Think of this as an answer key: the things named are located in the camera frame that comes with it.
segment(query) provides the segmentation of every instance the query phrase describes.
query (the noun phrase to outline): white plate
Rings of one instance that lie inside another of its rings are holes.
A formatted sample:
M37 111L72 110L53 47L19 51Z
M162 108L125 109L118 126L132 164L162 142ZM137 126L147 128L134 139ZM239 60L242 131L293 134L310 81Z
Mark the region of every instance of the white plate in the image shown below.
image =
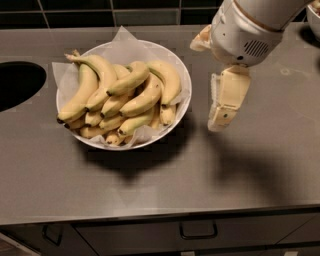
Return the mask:
M145 147L145 146L150 145L153 142L163 138L164 136L166 136L171 130L173 130L178 125L178 123L181 121L181 119L185 115L185 113L189 107L190 100L191 100L191 94L192 94L191 78L190 78L190 75L189 75L189 72L188 72L186 66L179 59L179 57L177 55L175 55L173 52L171 52L167 48L165 48L159 44L149 42L149 41L139 40L139 42L143 43L143 45L146 48L148 48L152 52L154 52L156 54L157 58L162 59L164 61L168 61L169 63L171 63L177 69L177 71L180 75L181 85L182 85L183 91L186 93L186 95L184 95L182 101L180 103L178 103L179 105L177 107L177 117L176 117L177 120L176 120L176 122L174 124L172 124L171 126L167 127L165 130L161 131L160 134L158 136L154 137L153 139L151 139L147 142L141 143L141 144L133 145L132 147L123 147L123 146L115 147L115 146L104 145L104 144L93 142L89 139L83 138L80 135L76 134L75 132L72 132L72 135L74 137L76 137L78 140L80 140L81 142L83 142L89 146L95 147L95 148L100 148L100 149L104 149L104 150L112 150L112 151L126 151L126 150ZM97 50L99 50L100 48L108 48L109 44L110 43L99 45L99 46L89 50L84 55L93 54ZM60 90L58 89L57 95L56 95L56 104L57 104L58 111L62 108L62 104L63 104L62 101L63 101L62 95L60 93Z

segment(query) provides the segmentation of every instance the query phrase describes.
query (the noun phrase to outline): white bowl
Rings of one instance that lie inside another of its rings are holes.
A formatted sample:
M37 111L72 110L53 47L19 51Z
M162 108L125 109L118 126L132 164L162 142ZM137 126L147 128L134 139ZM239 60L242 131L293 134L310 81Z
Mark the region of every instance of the white bowl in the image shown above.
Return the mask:
M320 16L313 10L311 5L307 7L307 18L313 34L317 41L320 42Z
M170 62L178 71L180 78L181 78L181 85L182 88L184 88L185 92L187 92L187 95L184 95L182 101L180 103L178 103L178 107L177 107L177 120L174 124L172 124L171 126L166 127L163 131L161 131L159 133L159 135L157 136L153 136L152 139L140 143L140 144L136 144L133 145L131 147L126 147L126 146L109 146L106 144L101 144L98 142L94 142L90 139L86 139L81 137L80 135L78 135L75 132L72 132L72 135L77 138L78 140L80 140L81 142L90 145L92 147L95 148L100 148L100 149L104 149L104 150L111 150L111 151L126 151L126 150L132 150L132 149L136 149L136 148L141 148L141 147L145 147L149 144L152 144L153 142L163 138L164 136L166 136L170 131L172 131L177 124L181 121L181 119L183 118L183 116L185 115L189 105L190 105L190 100L191 100L191 94L192 94L192 86L191 86L191 78L189 75L189 72L186 68L186 66L184 65L184 63L180 60L180 58L175 55L173 52L171 52L170 50L168 50L167 48L155 44L153 42L148 42L148 41L143 41L143 40L138 40L140 43L142 43L144 45L144 47L146 47L147 49L150 49L152 52L156 52L156 55L159 59L162 59L164 61L168 61ZM100 46L97 46L91 50L89 50L88 52L84 53L84 55L88 55L90 53L95 53L98 50L100 50L100 48L108 48L108 45L110 43L106 43L106 44L102 44ZM62 99L62 94L60 92L60 90L57 90L57 95L56 95L56 104L57 104L57 110L59 111L62 106L63 106L63 99Z

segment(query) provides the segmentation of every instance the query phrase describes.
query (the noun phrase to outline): bowl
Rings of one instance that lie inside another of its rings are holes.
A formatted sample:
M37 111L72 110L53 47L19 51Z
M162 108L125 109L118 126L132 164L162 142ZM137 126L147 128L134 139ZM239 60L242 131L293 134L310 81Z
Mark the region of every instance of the bowl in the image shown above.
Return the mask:
M111 151L126 151L126 150L141 148L141 147L145 147L147 145L150 145L150 144L158 141L159 139L163 138L164 136L166 136L170 131L172 131L178 125L178 123L181 121L181 119L185 115L185 113L190 105L191 94L192 94L191 78L190 78L190 75L189 75L189 72L188 72L186 66L181 61L181 59L176 54L171 52L169 49L167 49L159 44L153 43L153 42L144 41L144 40L137 40L137 41L140 44L142 44L144 48L152 51L152 53L155 53L158 59L161 59L161 60L164 60L164 61L171 63L176 68L176 70L178 71L178 73L180 75L181 85L182 85L182 89L183 89L184 93L180 99L180 102L177 105L176 121L172 125L167 126L167 127L163 128L161 131L157 132L156 135L153 134L152 136L149 136L150 138L147 141L143 141L143 142L129 145L129 146L128 145L110 146L110 145L107 145L106 143L102 143L101 138L100 138L100 141L95 138L86 139L84 137L81 137L76 132L70 131L72 133L72 135L76 139L78 139L79 141L81 141L91 147L94 147L94 148L99 148L99 149L103 149L103 150L111 150ZM94 53L97 53L103 49L108 49L108 48L110 48L110 44L111 44L111 42L99 45L99 46L89 50L88 52L84 53L83 55L94 54ZM116 61L117 61L117 58L113 58L112 61L110 61L110 62L117 63ZM58 111L65 104L61 90L59 90L59 86L58 86L58 90L57 90L57 94L56 94L56 104L57 104Z
M307 6L307 19L316 40L320 42L320 15L314 11L311 4Z

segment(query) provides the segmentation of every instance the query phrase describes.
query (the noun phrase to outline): bowl of bananas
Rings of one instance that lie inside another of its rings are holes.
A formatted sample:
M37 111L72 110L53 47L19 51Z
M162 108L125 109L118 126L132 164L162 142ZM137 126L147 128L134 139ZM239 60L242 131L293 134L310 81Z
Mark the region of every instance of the bowl of bananas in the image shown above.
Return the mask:
M181 121L191 99L184 63L169 49L123 27L112 42L52 63L58 123L104 150L145 147Z

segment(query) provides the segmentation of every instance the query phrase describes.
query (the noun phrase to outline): black oval object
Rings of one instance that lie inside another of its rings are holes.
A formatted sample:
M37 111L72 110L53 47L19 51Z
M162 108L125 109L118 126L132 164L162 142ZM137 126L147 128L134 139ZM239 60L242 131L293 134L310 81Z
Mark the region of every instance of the black oval object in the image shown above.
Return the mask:
M0 63L0 111L31 98L42 88L46 78L46 71L31 62Z

